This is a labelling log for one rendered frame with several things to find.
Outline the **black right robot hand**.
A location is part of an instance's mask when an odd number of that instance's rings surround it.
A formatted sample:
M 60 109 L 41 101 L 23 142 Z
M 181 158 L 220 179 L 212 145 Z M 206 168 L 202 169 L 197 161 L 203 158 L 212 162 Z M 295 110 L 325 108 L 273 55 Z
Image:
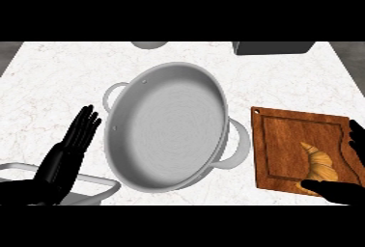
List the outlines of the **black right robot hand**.
M 365 167 L 365 128 L 356 120 L 348 121 L 348 128 L 350 141 L 347 143 Z M 301 181 L 301 187 L 316 192 L 330 203 L 348 206 L 365 206 L 365 187 L 354 183 L 304 179 Z

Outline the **white rectangular tray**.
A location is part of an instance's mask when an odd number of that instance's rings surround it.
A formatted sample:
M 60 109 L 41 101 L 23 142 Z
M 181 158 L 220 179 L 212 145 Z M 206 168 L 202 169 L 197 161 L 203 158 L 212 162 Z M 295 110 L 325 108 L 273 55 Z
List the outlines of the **white rectangular tray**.
M 0 182 L 32 178 L 36 169 L 38 167 L 32 164 L 0 164 Z M 76 177 L 76 181 L 73 182 L 70 192 L 63 198 L 60 205 L 98 206 L 101 201 L 118 191 L 119 187 L 119 182 L 112 179 L 79 175 Z

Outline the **golden croissant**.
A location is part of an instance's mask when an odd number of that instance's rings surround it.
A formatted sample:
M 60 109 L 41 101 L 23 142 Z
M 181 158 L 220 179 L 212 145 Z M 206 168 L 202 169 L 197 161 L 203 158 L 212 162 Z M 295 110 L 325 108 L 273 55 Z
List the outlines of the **golden croissant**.
M 333 162 L 328 153 L 304 142 L 301 142 L 301 147 L 307 155 L 307 173 L 304 178 L 316 181 L 336 181 L 338 173 L 333 169 Z

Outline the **grey metal pot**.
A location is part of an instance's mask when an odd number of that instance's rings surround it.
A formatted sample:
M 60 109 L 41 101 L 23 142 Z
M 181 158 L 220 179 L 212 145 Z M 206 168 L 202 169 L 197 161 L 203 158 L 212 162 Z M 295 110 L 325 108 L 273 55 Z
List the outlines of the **grey metal pot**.
M 144 193 L 183 189 L 212 169 L 243 162 L 248 131 L 227 116 L 223 89 L 206 70 L 184 62 L 161 64 L 119 86 L 103 105 L 103 149 L 127 186 Z

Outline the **dark grey box appliance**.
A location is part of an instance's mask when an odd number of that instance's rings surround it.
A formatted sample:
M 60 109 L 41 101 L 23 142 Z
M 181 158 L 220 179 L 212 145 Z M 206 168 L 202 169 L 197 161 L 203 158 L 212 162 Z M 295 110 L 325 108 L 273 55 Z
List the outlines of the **dark grey box appliance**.
M 234 41 L 236 55 L 302 54 L 313 46 L 313 41 Z

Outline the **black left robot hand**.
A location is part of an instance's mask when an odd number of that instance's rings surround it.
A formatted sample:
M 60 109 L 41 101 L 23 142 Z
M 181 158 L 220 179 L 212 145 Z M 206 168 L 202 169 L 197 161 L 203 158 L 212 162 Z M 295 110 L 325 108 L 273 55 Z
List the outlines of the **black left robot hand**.
M 0 182 L 0 206 L 54 206 L 60 203 L 72 188 L 100 123 L 94 107 L 84 106 L 41 161 L 33 178 Z

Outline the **grey round object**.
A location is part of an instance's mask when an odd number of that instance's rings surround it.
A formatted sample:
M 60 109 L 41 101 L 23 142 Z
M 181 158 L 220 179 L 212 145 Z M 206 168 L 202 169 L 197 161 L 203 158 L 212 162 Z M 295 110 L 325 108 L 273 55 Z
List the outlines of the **grey round object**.
M 131 41 L 134 47 L 140 49 L 155 49 L 165 45 L 166 41 Z

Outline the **brown wooden cutting board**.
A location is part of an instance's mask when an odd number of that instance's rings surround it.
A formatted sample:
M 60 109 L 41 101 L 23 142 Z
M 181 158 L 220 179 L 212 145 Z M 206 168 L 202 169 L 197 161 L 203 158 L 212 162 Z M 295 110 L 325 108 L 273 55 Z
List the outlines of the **brown wooden cutting board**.
M 260 189 L 304 194 L 295 186 L 308 173 L 302 143 L 333 162 L 338 181 L 365 185 L 365 167 L 348 146 L 348 117 L 251 107 L 255 182 Z

